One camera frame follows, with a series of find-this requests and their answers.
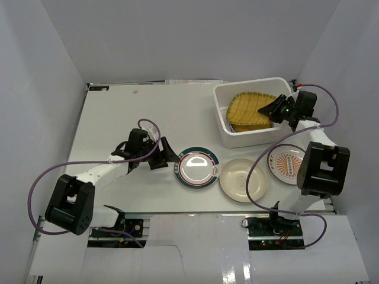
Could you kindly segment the fan-shaped bamboo pattern plate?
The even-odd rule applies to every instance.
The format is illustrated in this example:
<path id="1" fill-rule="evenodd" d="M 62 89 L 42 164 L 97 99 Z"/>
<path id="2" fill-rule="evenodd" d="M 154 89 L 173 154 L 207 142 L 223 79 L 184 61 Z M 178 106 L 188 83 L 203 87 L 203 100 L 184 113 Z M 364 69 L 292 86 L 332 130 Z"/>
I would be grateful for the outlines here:
<path id="1" fill-rule="evenodd" d="M 233 97 L 226 112 L 226 119 L 234 125 L 269 124 L 269 118 L 259 109 L 276 100 L 276 96 L 260 92 L 241 92 Z"/>

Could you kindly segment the white plate green red rim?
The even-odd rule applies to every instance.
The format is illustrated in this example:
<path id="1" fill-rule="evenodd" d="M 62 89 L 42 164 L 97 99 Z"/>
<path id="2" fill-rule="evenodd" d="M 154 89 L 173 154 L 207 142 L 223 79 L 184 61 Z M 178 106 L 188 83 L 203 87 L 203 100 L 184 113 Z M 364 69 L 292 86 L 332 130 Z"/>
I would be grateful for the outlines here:
<path id="1" fill-rule="evenodd" d="M 181 184 L 191 189 L 206 188 L 219 178 L 221 166 L 217 156 L 204 147 L 190 147 L 174 163 L 174 174 Z"/>

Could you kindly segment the round bamboo pattern plate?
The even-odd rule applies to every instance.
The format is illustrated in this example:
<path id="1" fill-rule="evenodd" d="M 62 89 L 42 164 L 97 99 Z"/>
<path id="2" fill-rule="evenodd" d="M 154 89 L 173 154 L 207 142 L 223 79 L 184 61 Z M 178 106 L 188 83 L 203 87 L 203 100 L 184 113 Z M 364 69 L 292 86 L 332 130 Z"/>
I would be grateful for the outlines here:
<path id="1" fill-rule="evenodd" d="M 236 133 L 264 130 L 264 129 L 272 128 L 272 126 L 273 126 L 273 123 L 270 121 L 264 124 L 253 124 L 253 125 L 230 124 L 231 129 Z"/>

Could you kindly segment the white plate orange sun pattern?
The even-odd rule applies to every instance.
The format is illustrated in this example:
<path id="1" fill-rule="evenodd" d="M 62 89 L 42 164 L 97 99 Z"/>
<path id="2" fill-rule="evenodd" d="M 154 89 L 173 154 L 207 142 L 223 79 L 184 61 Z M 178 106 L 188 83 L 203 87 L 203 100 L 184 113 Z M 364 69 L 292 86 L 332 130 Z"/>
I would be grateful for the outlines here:
<path id="1" fill-rule="evenodd" d="M 299 146 L 293 144 L 276 145 L 268 153 L 268 169 L 279 181 L 295 186 L 304 155 L 305 150 Z"/>

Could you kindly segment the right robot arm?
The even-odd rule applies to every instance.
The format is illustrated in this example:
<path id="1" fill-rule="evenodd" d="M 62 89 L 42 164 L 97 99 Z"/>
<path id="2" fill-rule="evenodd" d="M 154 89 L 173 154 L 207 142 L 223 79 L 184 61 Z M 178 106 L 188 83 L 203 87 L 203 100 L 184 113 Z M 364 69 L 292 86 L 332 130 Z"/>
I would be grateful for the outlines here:
<path id="1" fill-rule="evenodd" d="M 345 183 L 351 152 L 330 140 L 325 126 L 313 117 L 316 101 L 315 93 L 300 91 L 296 99 L 280 95 L 258 110 L 272 122 L 287 121 L 291 135 L 299 134 L 308 143 L 297 172 L 297 189 L 270 209 L 267 227 L 275 236 L 295 226 L 299 216 L 315 202 L 338 196 Z"/>

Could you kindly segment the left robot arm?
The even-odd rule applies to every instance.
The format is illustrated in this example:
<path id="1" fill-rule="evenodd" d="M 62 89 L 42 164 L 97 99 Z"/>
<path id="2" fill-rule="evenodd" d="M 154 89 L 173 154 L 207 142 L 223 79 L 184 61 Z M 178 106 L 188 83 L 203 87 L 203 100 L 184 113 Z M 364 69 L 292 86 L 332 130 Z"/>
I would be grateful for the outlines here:
<path id="1" fill-rule="evenodd" d="M 88 228 L 104 227 L 111 235 L 118 236 L 125 229 L 122 210 L 111 205 L 95 206 L 95 194 L 129 174 L 140 163 L 146 162 L 155 170 L 178 161 L 179 157 L 165 137 L 152 130 L 134 128 L 128 140 L 120 143 L 105 163 L 97 163 L 76 176 L 58 178 L 45 219 L 76 235 Z"/>

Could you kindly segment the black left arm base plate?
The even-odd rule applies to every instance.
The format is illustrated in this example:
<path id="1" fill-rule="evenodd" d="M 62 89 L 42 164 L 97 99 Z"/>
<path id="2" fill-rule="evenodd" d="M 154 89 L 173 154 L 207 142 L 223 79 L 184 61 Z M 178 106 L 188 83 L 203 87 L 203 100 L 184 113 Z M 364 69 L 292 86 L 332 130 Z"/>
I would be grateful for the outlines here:
<path id="1" fill-rule="evenodd" d="M 137 238 L 143 235 L 143 225 L 143 219 L 125 219 L 124 221 L 116 223 L 113 228 L 107 228 L 107 230 L 124 231 Z M 125 235 L 122 234 L 107 233 L 99 230 L 92 230 L 90 236 L 93 238 L 125 237 Z"/>

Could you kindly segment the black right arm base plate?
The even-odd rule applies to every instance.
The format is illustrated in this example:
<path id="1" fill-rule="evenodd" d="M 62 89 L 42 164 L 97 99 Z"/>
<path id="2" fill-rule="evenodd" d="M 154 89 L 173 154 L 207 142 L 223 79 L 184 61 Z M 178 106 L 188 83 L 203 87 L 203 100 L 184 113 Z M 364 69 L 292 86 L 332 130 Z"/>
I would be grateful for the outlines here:
<path id="1" fill-rule="evenodd" d="M 250 237 L 302 237 L 303 231 L 299 221 L 289 225 L 272 224 L 269 218 L 246 217 L 241 226 L 248 231 Z"/>

